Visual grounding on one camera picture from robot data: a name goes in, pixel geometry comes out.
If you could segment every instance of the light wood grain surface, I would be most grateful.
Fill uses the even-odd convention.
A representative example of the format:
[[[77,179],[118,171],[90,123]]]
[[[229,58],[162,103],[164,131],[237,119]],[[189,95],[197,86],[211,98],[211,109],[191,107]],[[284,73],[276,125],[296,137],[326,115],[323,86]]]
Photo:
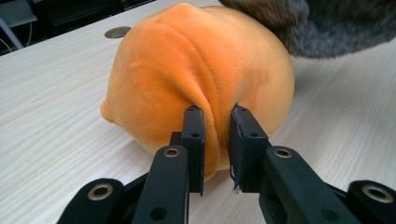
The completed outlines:
[[[0,223],[55,223],[90,181],[122,183],[149,170],[152,156],[99,106],[120,39],[177,1],[124,12],[0,57]],[[213,0],[190,1],[196,6]],[[333,60],[294,59],[296,89],[273,145],[299,151],[340,189],[371,179],[396,189],[396,41]],[[191,223],[264,223],[257,194],[234,194],[228,172],[191,195]]]

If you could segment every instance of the gray fur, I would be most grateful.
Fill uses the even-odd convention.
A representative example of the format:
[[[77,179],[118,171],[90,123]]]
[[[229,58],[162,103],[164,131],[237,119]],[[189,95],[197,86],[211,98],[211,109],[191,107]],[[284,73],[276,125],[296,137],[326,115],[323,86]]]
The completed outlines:
[[[270,29],[290,54],[331,58],[396,36],[396,0],[220,0]]]

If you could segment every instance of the orange velvet fabric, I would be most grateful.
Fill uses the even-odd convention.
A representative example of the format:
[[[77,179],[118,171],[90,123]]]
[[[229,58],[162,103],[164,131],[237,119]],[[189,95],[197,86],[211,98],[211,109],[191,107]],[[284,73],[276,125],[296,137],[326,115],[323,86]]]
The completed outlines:
[[[226,7],[177,4],[123,38],[101,112],[154,154],[181,131],[186,107],[200,107],[208,179],[229,168],[232,108],[248,108],[271,135],[287,115],[293,87],[289,54],[260,23]]]

